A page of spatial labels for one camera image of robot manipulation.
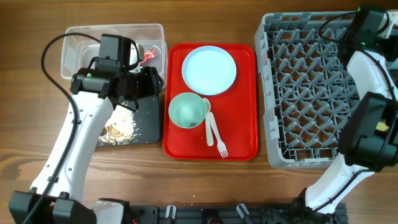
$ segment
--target wood grain surface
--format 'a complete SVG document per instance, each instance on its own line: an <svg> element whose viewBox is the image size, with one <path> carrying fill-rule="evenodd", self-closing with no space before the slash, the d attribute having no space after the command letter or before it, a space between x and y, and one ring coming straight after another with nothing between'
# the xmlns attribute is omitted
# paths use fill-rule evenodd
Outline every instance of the wood grain surface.
<svg viewBox="0 0 398 224"><path fill-rule="evenodd" d="M43 75L45 45L70 26L161 23L170 49L179 42L242 43L254 49L254 33L268 12L342 11L361 1L245 0L112 2L91 0L1 1L0 5L0 223L13 223L8 201L27 191L44 166L62 127L68 101ZM397 1L371 1L398 8ZM46 67L60 77L62 42ZM133 205L196 206L238 202L289 202L324 170L276 170L267 161L258 77L260 149L251 162L175 161L161 142L97 149L86 176L85 204L100 197ZM360 183L343 201L350 223L398 223L398 167Z"/></svg>

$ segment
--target gray dish rack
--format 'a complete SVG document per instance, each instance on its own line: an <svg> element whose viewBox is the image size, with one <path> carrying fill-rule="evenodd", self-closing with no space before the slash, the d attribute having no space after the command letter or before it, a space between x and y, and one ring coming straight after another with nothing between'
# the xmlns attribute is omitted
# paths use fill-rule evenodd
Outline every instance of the gray dish rack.
<svg viewBox="0 0 398 224"><path fill-rule="evenodd" d="M255 34L267 154L275 169L328 167L337 156L340 129L359 96L336 44L321 39L318 29L342 13L270 13ZM330 22L322 34L339 39L352 18Z"/></svg>

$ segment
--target white plate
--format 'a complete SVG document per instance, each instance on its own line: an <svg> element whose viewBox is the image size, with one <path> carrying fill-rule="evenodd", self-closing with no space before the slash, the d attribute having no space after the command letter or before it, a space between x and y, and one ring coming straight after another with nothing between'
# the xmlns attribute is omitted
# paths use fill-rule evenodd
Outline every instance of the white plate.
<svg viewBox="0 0 398 224"><path fill-rule="evenodd" d="M191 90L202 95L217 95L234 83L236 64L227 51L203 46L187 55L182 63L182 77Z"/></svg>

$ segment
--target plastic fork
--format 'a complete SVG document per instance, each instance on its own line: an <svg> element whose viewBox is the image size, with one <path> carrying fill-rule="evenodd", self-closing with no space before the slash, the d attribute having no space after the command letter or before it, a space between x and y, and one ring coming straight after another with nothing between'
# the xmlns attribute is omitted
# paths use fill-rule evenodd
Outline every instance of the plastic fork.
<svg viewBox="0 0 398 224"><path fill-rule="evenodd" d="M224 142L221 140L220 134L218 132L217 124L216 124L216 119L214 118L214 114L212 112L209 112L208 116L209 116L209 120L210 120L210 126L214 132L214 135L217 138L218 151L220 152L223 159L225 159L228 157L228 151L226 150L226 146L225 146Z"/></svg>

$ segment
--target white spoon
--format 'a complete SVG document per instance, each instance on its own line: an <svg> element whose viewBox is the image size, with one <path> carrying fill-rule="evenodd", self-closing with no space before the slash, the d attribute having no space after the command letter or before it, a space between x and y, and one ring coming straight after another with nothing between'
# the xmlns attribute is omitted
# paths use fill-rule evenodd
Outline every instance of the white spoon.
<svg viewBox="0 0 398 224"><path fill-rule="evenodd" d="M208 116L211 109L211 105L209 100L207 100L207 98L204 98L203 101L205 102L206 105L206 116L205 116L206 142L208 146L212 146L214 145L214 139L213 139L213 134L211 133L210 120Z"/></svg>

